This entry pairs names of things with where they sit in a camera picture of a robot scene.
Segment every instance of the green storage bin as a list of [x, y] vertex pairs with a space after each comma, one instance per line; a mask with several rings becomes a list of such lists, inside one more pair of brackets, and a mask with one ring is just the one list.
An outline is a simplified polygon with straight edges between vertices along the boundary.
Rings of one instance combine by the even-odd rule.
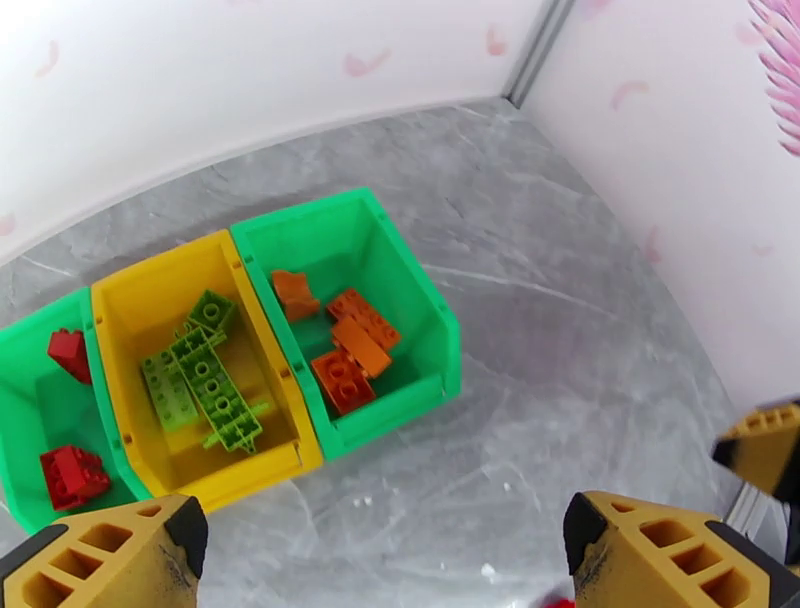
[[[369, 190], [356, 190], [240, 222], [231, 233], [261, 305], [292, 365], [327, 459], [425, 414], [461, 390], [458, 320]], [[273, 270], [305, 272], [323, 310], [289, 323]], [[333, 350], [325, 305], [355, 288], [402, 335], [377, 398], [338, 417], [326, 407], [311, 360]]]
[[[50, 335], [62, 328], [83, 330], [92, 386], [75, 380], [47, 355]], [[120, 445], [120, 438], [111, 411], [88, 287], [0, 331], [0, 478], [11, 515], [26, 532], [67, 514], [151, 498], [124, 452], [114, 450], [112, 456], [111, 442]], [[56, 512], [39, 455], [65, 445], [99, 455], [111, 489], [83, 507]]]

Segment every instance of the pink feather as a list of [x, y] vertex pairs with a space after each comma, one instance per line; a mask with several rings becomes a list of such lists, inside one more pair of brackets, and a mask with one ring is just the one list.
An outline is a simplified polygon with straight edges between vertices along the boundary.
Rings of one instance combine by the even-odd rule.
[[767, 97], [774, 103], [778, 127], [788, 138], [781, 146], [800, 157], [800, 0], [748, 0], [764, 23], [761, 31], [769, 51], [759, 54], [772, 87]]

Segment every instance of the toy brick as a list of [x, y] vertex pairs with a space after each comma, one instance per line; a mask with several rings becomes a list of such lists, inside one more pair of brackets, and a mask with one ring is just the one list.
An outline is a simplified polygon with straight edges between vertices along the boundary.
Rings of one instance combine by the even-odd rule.
[[314, 316], [319, 312], [319, 300], [311, 293], [306, 273], [273, 270], [271, 276], [275, 295], [283, 305], [283, 313], [290, 323]]
[[341, 416], [375, 400], [375, 391], [361, 369], [342, 350], [317, 357], [311, 361], [311, 369]]
[[187, 333], [170, 346], [170, 353], [213, 429], [203, 447], [222, 443], [228, 452], [241, 448], [249, 454], [255, 453], [254, 440], [263, 430], [261, 423], [245, 403], [203, 330], [197, 328]]
[[60, 329], [53, 332], [50, 336], [47, 354], [78, 382], [92, 383], [86, 342], [82, 331], [75, 330], [70, 333], [66, 329]]
[[331, 334], [334, 345], [344, 349], [370, 378], [380, 376], [392, 362], [352, 317], [343, 317], [333, 326]]
[[337, 296], [327, 310], [337, 321], [352, 317], [387, 353], [400, 342], [397, 330], [353, 288]]
[[102, 459], [91, 452], [64, 446], [42, 454], [39, 461], [56, 511], [80, 507], [111, 487]]
[[225, 331], [233, 321], [235, 313], [234, 302], [207, 289], [189, 313], [189, 321], [202, 327], [206, 336], [221, 334], [224, 340]]
[[141, 363], [153, 408], [167, 432], [191, 424], [200, 417], [180, 369], [172, 369], [172, 364], [174, 361], [169, 351], [157, 353]]

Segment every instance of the plastic bin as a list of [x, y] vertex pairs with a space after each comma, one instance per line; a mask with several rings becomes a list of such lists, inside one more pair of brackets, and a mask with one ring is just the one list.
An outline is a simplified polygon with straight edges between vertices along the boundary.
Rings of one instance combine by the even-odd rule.
[[[62, 328], [83, 330], [91, 386], [75, 380], [47, 355], [50, 335]], [[106, 413], [110, 402], [88, 287], [0, 331], [0, 478], [11, 514], [29, 534], [67, 513], [150, 498], [124, 454], [114, 457], [116, 423]], [[80, 508], [57, 513], [39, 455], [70, 444], [103, 459], [111, 489]]]
[[[233, 300], [227, 340], [215, 348], [263, 432], [255, 454], [203, 442], [202, 415], [167, 432], [140, 371], [142, 359], [175, 341], [192, 307], [210, 289]], [[300, 389], [264, 316], [230, 234], [221, 231], [120, 270], [92, 286], [92, 304], [114, 415], [128, 460], [159, 497], [197, 496], [210, 512], [322, 464]]]
[[[231, 227], [239, 254], [292, 364], [327, 459], [337, 458], [455, 397], [461, 389], [459, 326], [444, 298], [369, 190], [298, 205]], [[332, 350], [323, 311], [289, 323], [273, 270], [305, 272], [324, 305], [355, 288], [402, 335], [377, 398], [345, 416], [326, 407], [311, 360]]]

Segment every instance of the yellow storage bin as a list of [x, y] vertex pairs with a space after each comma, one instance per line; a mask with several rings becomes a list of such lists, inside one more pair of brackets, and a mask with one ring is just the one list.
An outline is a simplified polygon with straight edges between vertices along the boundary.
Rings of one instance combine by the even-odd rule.
[[[140, 362], [175, 340], [189, 311], [210, 289], [237, 305], [228, 339], [215, 348], [263, 432], [255, 454], [203, 442], [203, 416], [166, 432]], [[197, 496], [214, 511], [269, 485], [322, 465], [300, 388], [256, 298], [227, 231], [197, 239], [95, 283], [92, 308], [114, 416], [131, 467], [153, 496]]]

